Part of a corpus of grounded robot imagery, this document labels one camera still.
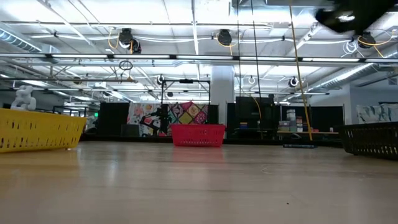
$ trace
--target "mural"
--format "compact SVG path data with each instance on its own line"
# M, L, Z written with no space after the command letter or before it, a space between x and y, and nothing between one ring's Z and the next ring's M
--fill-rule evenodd
M188 103L169 104L169 124L204 124L207 120L208 105ZM139 134L146 136L170 136L170 125L167 133L160 131L160 119L157 112L160 104L130 103L127 124L139 125Z
M360 124L398 121L398 104L356 106Z

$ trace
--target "yellow basket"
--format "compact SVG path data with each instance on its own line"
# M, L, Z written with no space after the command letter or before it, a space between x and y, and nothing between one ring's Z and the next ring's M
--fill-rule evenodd
M0 152L76 147L86 118L0 109Z

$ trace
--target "wooden floor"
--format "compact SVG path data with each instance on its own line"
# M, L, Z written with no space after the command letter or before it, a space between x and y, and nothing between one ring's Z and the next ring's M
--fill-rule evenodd
M84 142L0 154L0 223L398 223L398 162L342 149Z

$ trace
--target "laundry basket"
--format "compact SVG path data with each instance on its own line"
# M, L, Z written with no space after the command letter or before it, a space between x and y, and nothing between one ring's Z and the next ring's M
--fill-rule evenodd
M175 146L221 147L225 126L220 124L172 124Z
M0 152L76 147L86 118L0 109Z

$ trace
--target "black basket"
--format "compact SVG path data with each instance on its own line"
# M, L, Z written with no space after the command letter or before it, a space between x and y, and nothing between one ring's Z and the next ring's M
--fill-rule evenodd
M346 125L340 137L347 153L398 159L398 122Z

